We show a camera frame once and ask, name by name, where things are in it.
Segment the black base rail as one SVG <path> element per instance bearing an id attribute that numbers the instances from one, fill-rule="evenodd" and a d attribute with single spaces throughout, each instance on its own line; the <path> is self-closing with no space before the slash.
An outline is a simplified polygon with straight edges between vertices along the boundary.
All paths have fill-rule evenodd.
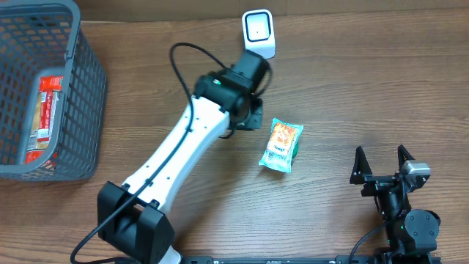
<path id="1" fill-rule="evenodd" d="M 338 255 L 336 257 L 325 258 L 213 258 L 211 256 L 191 256 L 183 257 L 182 264 L 347 264 L 349 263 L 349 255 Z M 353 264 L 378 264 L 386 263 L 373 256 L 358 255 L 354 256 Z M 417 257 L 411 260 L 410 257 L 397 257 L 392 263 L 434 263 L 441 264 L 440 257 Z"/>

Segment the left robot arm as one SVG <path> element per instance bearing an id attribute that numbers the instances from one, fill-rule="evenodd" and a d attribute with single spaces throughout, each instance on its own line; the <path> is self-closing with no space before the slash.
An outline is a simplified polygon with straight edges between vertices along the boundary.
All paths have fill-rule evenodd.
<path id="1" fill-rule="evenodd" d="M 269 62 L 245 51 L 233 66 L 201 76 L 181 118 L 145 164 L 120 186 L 97 195 L 99 237 L 137 263 L 180 263 L 167 213 L 208 147 L 226 131 L 262 123 L 258 91 Z"/>

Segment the long red orange spaghetti pack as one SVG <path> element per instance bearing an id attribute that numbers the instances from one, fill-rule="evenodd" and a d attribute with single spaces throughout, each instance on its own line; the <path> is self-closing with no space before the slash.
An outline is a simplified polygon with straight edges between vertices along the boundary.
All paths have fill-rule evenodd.
<path id="1" fill-rule="evenodd" d="M 32 129 L 26 149 L 26 164 L 39 158 L 49 145 L 56 105 L 59 102 L 59 92 L 62 90 L 62 80 L 63 76 L 43 76 L 40 78 Z"/>

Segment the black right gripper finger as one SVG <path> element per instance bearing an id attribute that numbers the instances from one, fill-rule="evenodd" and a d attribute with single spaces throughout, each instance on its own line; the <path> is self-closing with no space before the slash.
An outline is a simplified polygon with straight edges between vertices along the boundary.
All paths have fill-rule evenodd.
<path id="1" fill-rule="evenodd" d="M 406 161 L 414 160 L 414 157 L 411 156 L 411 154 L 407 151 L 407 149 L 404 147 L 403 144 L 399 145 L 397 147 L 397 150 L 398 150 L 399 170 L 402 171 L 404 163 Z"/>
<path id="2" fill-rule="evenodd" d="M 355 161 L 350 175 L 350 184 L 364 184 L 369 181 L 372 176 L 372 170 L 366 159 L 366 154 L 362 146 L 358 146 L 355 150 Z"/>

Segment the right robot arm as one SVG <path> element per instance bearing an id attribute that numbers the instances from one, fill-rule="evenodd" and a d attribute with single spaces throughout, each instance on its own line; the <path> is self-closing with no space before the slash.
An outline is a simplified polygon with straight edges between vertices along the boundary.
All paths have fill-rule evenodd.
<path id="1" fill-rule="evenodd" d="M 375 176 L 361 146 L 355 150 L 350 183 L 362 186 L 363 197 L 373 197 L 382 224 L 366 233 L 352 248 L 348 263 L 439 263 L 431 252 L 437 249 L 439 215 L 431 210 L 413 209 L 408 194 L 420 189 L 431 176 L 428 164 L 417 161 L 403 145 L 397 148 L 399 168 L 393 175 Z M 357 257 L 358 247 L 385 230 L 386 247 L 370 257 Z"/>

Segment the grey plastic mesh basket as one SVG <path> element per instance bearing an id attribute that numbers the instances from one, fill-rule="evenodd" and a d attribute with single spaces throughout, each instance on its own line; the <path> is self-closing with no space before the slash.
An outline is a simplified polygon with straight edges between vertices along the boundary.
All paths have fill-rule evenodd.
<path id="1" fill-rule="evenodd" d="M 51 140 L 26 162 L 40 79 L 61 76 Z M 106 105 L 106 72 L 81 30 L 74 1 L 1 2 L 1 177 L 93 176 Z"/>

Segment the teal orange snack packet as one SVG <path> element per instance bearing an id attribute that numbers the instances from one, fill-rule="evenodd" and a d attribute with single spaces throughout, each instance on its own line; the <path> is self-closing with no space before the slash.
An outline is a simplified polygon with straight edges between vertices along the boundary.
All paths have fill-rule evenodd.
<path id="1" fill-rule="evenodd" d="M 303 129 L 303 125 L 295 125 L 273 118 L 270 138 L 258 164 L 268 169 L 290 173 L 293 159 L 298 153 Z"/>

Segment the white barcode scanner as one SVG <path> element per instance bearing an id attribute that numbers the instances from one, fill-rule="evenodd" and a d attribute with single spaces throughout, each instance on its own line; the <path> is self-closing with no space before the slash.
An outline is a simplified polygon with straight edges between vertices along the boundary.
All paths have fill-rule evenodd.
<path id="1" fill-rule="evenodd" d="M 276 54 L 276 39 L 273 16 L 269 10 L 250 10 L 242 18 L 243 41 L 245 50 L 253 51 L 264 59 Z"/>

